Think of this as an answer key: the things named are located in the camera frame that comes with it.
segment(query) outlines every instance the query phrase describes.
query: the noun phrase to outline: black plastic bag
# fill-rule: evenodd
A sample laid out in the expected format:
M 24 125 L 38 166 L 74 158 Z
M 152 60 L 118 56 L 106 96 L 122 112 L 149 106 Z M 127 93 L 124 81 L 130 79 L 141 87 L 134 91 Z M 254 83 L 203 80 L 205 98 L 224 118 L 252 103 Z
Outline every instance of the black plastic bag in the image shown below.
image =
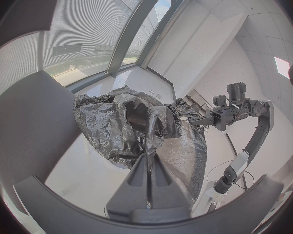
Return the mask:
M 196 201 L 207 149 L 203 127 L 180 120 L 200 118 L 183 99 L 164 105 L 126 86 L 98 97 L 76 95 L 73 111 L 83 134 L 104 158 L 131 169 L 140 154 L 153 157 L 156 152 L 189 200 Z

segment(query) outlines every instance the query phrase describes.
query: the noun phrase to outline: square light panel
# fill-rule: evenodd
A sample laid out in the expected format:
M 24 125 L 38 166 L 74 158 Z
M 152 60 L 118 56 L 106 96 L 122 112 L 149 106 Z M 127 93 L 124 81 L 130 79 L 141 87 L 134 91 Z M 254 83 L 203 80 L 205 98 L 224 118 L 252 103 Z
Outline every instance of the square light panel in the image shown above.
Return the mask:
M 275 57 L 275 61 L 276 61 L 278 73 L 290 79 L 289 77 L 290 64 L 286 62 L 285 60 L 281 60 L 277 57 Z

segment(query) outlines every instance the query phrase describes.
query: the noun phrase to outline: floor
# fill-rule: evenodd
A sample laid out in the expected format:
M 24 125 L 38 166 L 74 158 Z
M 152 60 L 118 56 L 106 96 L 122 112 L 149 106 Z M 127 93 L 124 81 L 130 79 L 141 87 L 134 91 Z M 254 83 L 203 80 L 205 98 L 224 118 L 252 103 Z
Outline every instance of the floor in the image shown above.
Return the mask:
M 159 94 L 161 99 L 156 98 L 164 104 L 173 102 L 171 85 L 140 67 L 121 72 L 115 79 L 107 77 L 78 93 L 99 96 L 125 84 L 149 95 Z M 45 184 L 74 205 L 105 216 L 106 203 L 128 173 L 128 169 L 114 166 L 98 154 L 81 134 L 57 163 Z

